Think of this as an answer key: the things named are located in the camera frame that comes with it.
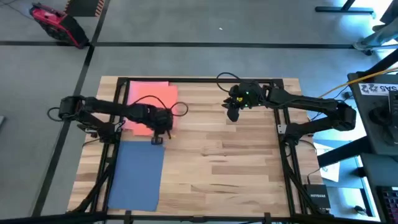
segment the black metal frame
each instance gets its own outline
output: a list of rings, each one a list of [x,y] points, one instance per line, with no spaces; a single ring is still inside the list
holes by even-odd
[[[123,94],[123,104],[127,103],[127,94],[129,89],[130,81],[168,81],[174,83],[190,82],[190,83],[215,83],[215,78],[118,78],[116,84],[116,91],[114,94],[113,102],[119,102],[119,96],[121,95],[121,90],[125,86]],[[259,83],[265,83],[268,85],[276,86],[277,88],[283,88],[282,79],[256,79]],[[239,80],[233,78],[220,79],[220,83],[238,83]],[[275,128],[277,131],[277,126],[281,124],[280,114],[278,109],[274,109],[275,116]],[[283,110],[285,123],[290,123],[289,111],[287,108]],[[114,122],[115,116],[110,116],[109,121]],[[120,143],[121,132],[117,133],[116,143],[114,144],[114,149],[111,157],[108,157],[109,144],[104,144],[103,152],[101,155],[101,160],[99,164],[99,169],[96,178],[96,185],[90,191],[86,199],[82,201],[80,206],[74,211],[67,212],[63,215],[49,215],[49,216],[39,216],[36,215],[28,218],[17,218],[10,220],[0,220],[2,223],[89,223],[89,222],[100,222],[106,220],[124,220],[125,223],[132,223],[134,220],[168,220],[168,221],[190,221],[195,223],[202,223],[208,221],[231,221],[231,222],[294,222],[294,223],[375,223],[375,222],[364,222],[362,220],[350,220],[345,218],[335,218],[331,215],[323,215],[320,213],[312,213],[307,215],[307,207],[310,210],[317,209],[317,206],[311,202],[310,197],[307,195],[305,189],[303,188],[299,163],[297,159],[296,148],[293,144],[289,145],[291,151],[292,165],[293,169],[290,167],[289,162],[286,157],[286,142],[282,140],[283,134],[278,134],[279,149],[281,155],[282,169],[284,173],[284,180],[287,193],[287,202],[289,206],[290,217],[271,217],[270,213],[265,213],[263,217],[194,217],[194,216],[158,216],[158,215],[131,215],[131,211],[127,211],[125,215],[108,215],[108,200],[109,193],[112,186],[113,175],[115,172],[116,161],[118,158],[118,150]],[[103,206],[100,211],[97,209],[98,197],[100,195],[100,189],[103,187],[105,180],[106,191]],[[298,190],[300,208],[302,214],[296,213],[294,207],[294,200],[292,194],[292,186],[290,181],[294,183]],[[91,204],[90,211],[85,212],[88,205]]]
[[[355,0],[347,0],[343,7],[330,7],[330,6],[317,6],[315,7],[316,12],[343,12],[343,13],[355,13],[355,14],[373,14],[372,8],[367,7],[351,7]]]

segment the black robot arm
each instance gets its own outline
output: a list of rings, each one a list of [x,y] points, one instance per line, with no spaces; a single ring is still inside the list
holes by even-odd
[[[78,121],[78,127],[86,133],[98,135],[100,141],[105,143],[115,142],[115,132],[119,127],[110,122],[103,122],[92,115],[103,113],[115,116],[123,116],[131,121],[146,125],[154,130],[152,144],[162,144],[160,134],[167,133],[173,128],[173,114],[171,109],[157,108],[153,105],[133,103],[122,105],[94,97],[68,96],[61,100],[58,117],[61,120]]]
[[[298,96],[274,86],[262,87],[254,80],[244,80],[239,85],[232,86],[228,92],[229,98],[223,106],[228,109],[227,115],[231,121],[237,121],[239,110],[251,109],[255,106],[265,106],[272,109],[298,108],[325,113],[326,117],[303,124],[290,123],[278,127],[278,132],[284,134],[284,139],[297,144],[299,139],[310,133],[334,128],[339,131],[349,131],[355,128],[356,111],[343,101],[334,99]]]

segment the gray floor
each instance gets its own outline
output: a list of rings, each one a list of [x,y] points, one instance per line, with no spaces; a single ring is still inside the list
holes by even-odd
[[[66,3],[42,2],[60,9]],[[11,5],[26,14],[29,4],[19,0]],[[350,44],[371,33],[370,16],[313,10],[333,4],[341,5],[322,0],[112,0],[99,41]],[[77,20],[91,38],[98,18]],[[53,41],[34,21],[1,3],[0,30],[7,31],[0,32],[0,40]],[[0,129],[0,218],[30,215],[60,128],[45,112],[73,93],[86,52],[0,46],[0,115],[7,118]],[[103,75],[214,77],[233,72],[297,77],[304,94],[319,96],[346,82],[347,73],[366,70],[378,60],[355,50],[97,47],[82,94],[95,96]],[[73,125],[43,214],[65,211],[83,140]]]

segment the wooden table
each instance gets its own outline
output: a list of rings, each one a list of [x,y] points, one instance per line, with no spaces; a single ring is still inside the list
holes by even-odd
[[[112,101],[118,77],[102,77],[97,98]],[[241,110],[238,122],[231,122],[221,107],[228,97],[215,83],[170,83],[178,86],[178,100],[189,105],[189,113],[177,118],[171,140],[165,141],[165,157],[156,212],[132,211],[133,215],[202,215],[227,217],[289,217],[284,175],[274,112],[266,108]],[[232,84],[223,83],[229,89]],[[285,89],[301,94],[299,80],[284,79]],[[308,121],[306,111],[289,108],[292,122]],[[103,121],[109,116],[97,114]],[[123,131],[123,141],[149,140]],[[68,209],[72,210],[95,184],[103,144],[83,148]],[[303,183],[318,169],[314,149],[301,142],[297,157]],[[320,173],[310,176],[321,184]],[[292,184],[296,211],[297,191]],[[103,201],[104,190],[99,198]],[[112,210],[111,214],[124,214]]]

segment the blue towel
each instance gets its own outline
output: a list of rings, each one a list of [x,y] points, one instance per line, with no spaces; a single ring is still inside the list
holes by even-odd
[[[164,147],[146,141],[120,142],[109,208],[156,211]]]

